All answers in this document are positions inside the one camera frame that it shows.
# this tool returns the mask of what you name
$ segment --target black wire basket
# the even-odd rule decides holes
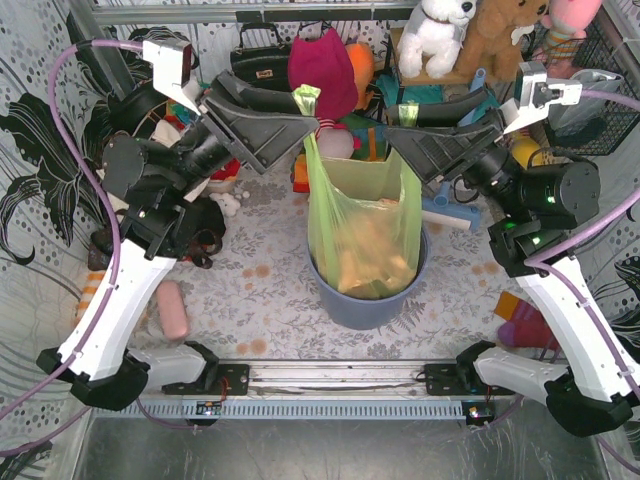
[[[543,45],[547,30],[538,25],[528,41],[523,42],[525,60],[536,60],[534,52]],[[616,91],[637,99],[636,91],[626,79],[626,72],[614,58],[614,47],[595,22],[587,28],[587,38],[570,40],[559,45],[564,52],[571,52],[568,58],[549,55],[544,61],[548,69],[569,65],[576,68],[606,70],[622,76]],[[614,102],[604,102],[596,116],[586,121],[563,126],[554,130],[549,121],[544,121],[544,129],[552,147],[563,148],[580,155],[609,155],[631,133],[640,121],[640,113]]]

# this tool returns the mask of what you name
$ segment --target gray floor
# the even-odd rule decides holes
[[[219,421],[193,434],[146,420],[95,419],[81,480],[601,479],[588,439],[527,404],[496,429],[455,421]]]

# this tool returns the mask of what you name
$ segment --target black handbag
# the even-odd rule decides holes
[[[276,45],[244,48],[243,34],[247,30],[271,30],[276,35]],[[240,46],[229,55],[231,69],[236,77],[267,90],[290,92],[287,65],[291,47],[285,45],[273,23],[247,23],[240,29]]]

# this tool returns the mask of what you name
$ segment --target bucket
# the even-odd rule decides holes
[[[320,299],[325,310],[338,325],[352,330],[372,330],[381,327],[391,321],[402,311],[404,301],[413,289],[424,278],[427,271],[427,258],[429,255],[429,241],[424,227],[420,235],[420,256],[418,258],[418,273],[413,281],[402,292],[381,300],[360,300],[348,297],[334,290],[318,273],[311,250],[307,248],[311,271],[318,284]]]

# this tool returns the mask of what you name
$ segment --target pink cloth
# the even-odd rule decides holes
[[[289,56],[289,86],[302,84],[321,90],[316,117],[338,120],[351,113],[358,103],[353,66],[335,28],[318,40],[293,40]]]

